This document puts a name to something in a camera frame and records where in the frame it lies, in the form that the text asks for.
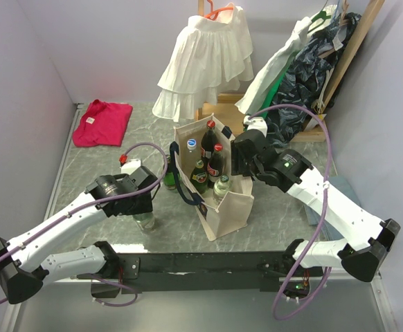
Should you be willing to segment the small cola bottle red cap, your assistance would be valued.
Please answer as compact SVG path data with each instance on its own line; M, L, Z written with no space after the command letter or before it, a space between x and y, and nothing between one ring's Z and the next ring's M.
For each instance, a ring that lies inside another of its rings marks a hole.
M214 146L211 159L208 162L208 186L213 188L216 180L223 174L224 171L224 157L223 157L223 145L217 143Z

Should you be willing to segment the large cola bottle red cap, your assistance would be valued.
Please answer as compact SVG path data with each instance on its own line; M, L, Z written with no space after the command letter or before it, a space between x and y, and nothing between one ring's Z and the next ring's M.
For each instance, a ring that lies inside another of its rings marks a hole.
M206 132L201 140L201 157L205 165L207 165L209 160L211 159L214 152L214 146L218 143L215 128L215 121L209 120L206 123Z

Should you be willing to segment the clear glass bottle green cap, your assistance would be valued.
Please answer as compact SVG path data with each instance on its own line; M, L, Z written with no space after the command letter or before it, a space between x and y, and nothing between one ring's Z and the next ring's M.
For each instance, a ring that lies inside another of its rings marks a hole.
M223 200L226 196L226 193L230 190L231 181L229 176L221 175L215 182L213 188L213 197L217 204Z
M155 216L153 212L135 214L132 217L142 231L150 231L154 228Z

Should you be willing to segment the beige canvas tote bag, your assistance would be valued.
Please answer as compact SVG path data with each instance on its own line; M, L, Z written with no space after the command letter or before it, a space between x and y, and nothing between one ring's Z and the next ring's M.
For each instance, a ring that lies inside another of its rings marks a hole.
M201 194L190 182L190 174L195 165L190 162L187 141L193 138L200 143L209 120L213 120L216 124L215 134L224 147L224 172L231 179L231 189L221 201L215 200L211 188ZM247 226L247 219L253 207L251 178L234 176L231 173L231 142L234 139L232 131L213 115L174 128L174 141L170 145L170 155L177 191L187 204L195 208L209 241Z

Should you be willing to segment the green glass bottle labelled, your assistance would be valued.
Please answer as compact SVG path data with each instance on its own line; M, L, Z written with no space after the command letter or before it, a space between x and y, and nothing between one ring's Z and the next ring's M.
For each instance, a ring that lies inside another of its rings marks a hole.
M190 182L200 194L205 193L208 189L208 174L202 159L195 162L195 167L190 175Z

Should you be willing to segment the clear plastic bottle blue cap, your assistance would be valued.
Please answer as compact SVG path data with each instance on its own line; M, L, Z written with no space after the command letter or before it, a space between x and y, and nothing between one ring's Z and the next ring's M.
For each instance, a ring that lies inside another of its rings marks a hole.
M187 163L195 164L201 157L201 152L197 140L194 138L187 141Z

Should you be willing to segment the green glass bottle gold cap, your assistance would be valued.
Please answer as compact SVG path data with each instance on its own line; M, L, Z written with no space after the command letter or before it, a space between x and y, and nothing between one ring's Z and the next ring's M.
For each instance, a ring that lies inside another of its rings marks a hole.
M173 168L171 165L171 156L167 154L166 158L167 158L167 170L163 178L163 184L168 190L175 190L177 186L175 183Z

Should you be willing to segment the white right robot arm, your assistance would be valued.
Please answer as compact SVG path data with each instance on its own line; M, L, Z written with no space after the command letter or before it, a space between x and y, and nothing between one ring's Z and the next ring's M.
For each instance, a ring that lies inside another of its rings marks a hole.
M264 134L251 129L231 142L231 171L277 187L306 204L342 236L334 241L293 241L283 254L290 275L306 268L343 268L362 282L371 282L400 231L393 219L382 220L365 211L293 149L278 152Z

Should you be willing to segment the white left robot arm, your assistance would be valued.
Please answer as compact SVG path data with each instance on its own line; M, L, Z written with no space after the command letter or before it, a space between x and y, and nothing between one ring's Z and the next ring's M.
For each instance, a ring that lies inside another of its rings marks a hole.
M67 277L117 277L120 258L106 241L72 252L53 251L74 234L109 217L151 212L151 191L159 183L145 166L131 174L99 176L75 200L38 226L9 240L0 237L0 286L5 301L22 303L43 287Z

